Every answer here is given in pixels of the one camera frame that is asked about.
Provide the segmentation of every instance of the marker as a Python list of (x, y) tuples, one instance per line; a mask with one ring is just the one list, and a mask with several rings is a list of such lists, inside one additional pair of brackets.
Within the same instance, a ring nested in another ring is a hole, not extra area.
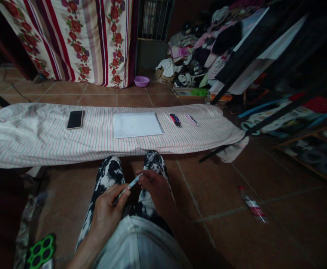
[(198, 122), (196, 122), (195, 120), (194, 120), (194, 118), (190, 115), (190, 114), (186, 114), (188, 117), (190, 117), (194, 122), (195, 122), (195, 124), (197, 124), (197, 126), (198, 126)]
[(178, 124), (180, 125), (180, 127), (182, 126), (182, 123), (181, 123), (181, 121), (179, 120), (179, 118), (177, 117), (177, 115), (176, 114), (172, 114), (173, 115), (173, 117), (175, 118), (175, 120), (176, 120), (176, 122), (178, 122)]
[(177, 122), (176, 118), (175, 118), (175, 114), (170, 114), (170, 117), (171, 119), (173, 120), (173, 122), (175, 123), (175, 125), (178, 127), (178, 128), (181, 128), (181, 125), (179, 122)]
[(194, 126), (198, 126), (198, 124), (188, 115), (186, 114), (186, 118), (194, 125)]
[(117, 205), (118, 200), (120, 199), (121, 195), (125, 193), (125, 191), (128, 191), (131, 189), (140, 179), (140, 176), (143, 174), (139, 174), (121, 193), (120, 195), (114, 200), (113, 205)]

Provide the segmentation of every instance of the window grate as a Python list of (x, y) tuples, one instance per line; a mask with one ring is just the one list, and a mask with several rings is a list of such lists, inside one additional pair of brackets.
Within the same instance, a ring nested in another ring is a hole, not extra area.
[(165, 41), (175, 0), (141, 0), (138, 38)]

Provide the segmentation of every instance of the plastic bottle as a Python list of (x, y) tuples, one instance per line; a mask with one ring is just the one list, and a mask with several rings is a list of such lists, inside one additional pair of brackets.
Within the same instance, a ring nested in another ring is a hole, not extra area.
[(246, 189), (242, 186), (239, 186), (239, 191), (241, 193), (241, 196), (243, 198), (243, 200), (245, 201), (245, 203), (247, 204), (247, 206), (249, 207), (250, 212), (253, 214), (253, 216), (259, 220), (260, 222), (263, 223), (268, 223), (268, 219), (267, 217), (264, 215), (263, 211), (261, 210), (261, 208), (259, 207), (259, 205), (257, 205), (257, 202), (252, 200)]

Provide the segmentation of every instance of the spiral notebook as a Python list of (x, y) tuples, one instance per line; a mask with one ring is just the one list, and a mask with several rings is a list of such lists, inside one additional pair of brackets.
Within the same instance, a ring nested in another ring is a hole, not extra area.
[(163, 129), (154, 112), (114, 114), (114, 139), (162, 134)]

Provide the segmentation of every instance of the patterned pants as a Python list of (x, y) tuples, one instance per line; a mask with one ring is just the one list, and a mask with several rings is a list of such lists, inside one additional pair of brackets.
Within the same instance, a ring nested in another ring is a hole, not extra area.
[[(144, 170), (154, 170), (156, 173), (164, 176), (167, 179), (171, 190), (167, 167), (159, 153), (156, 151), (149, 151), (146, 153), (144, 160)], [(104, 159), (99, 167), (99, 171), (97, 172), (95, 190), (92, 195), (89, 210), (86, 214), (84, 225), (77, 241), (76, 249), (90, 230), (96, 199), (112, 185), (124, 183), (125, 179), (123, 176), (120, 159), (117, 156), (110, 156)], [(151, 195), (147, 190), (141, 191), (137, 204), (126, 206), (123, 215), (126, 216), (127, 214), (130, 216), (139, 216), (150, 220), (172, 235), (172, 232), (166, 222), (162, 217), (158, 215), (157, 211), (155, 210)]]

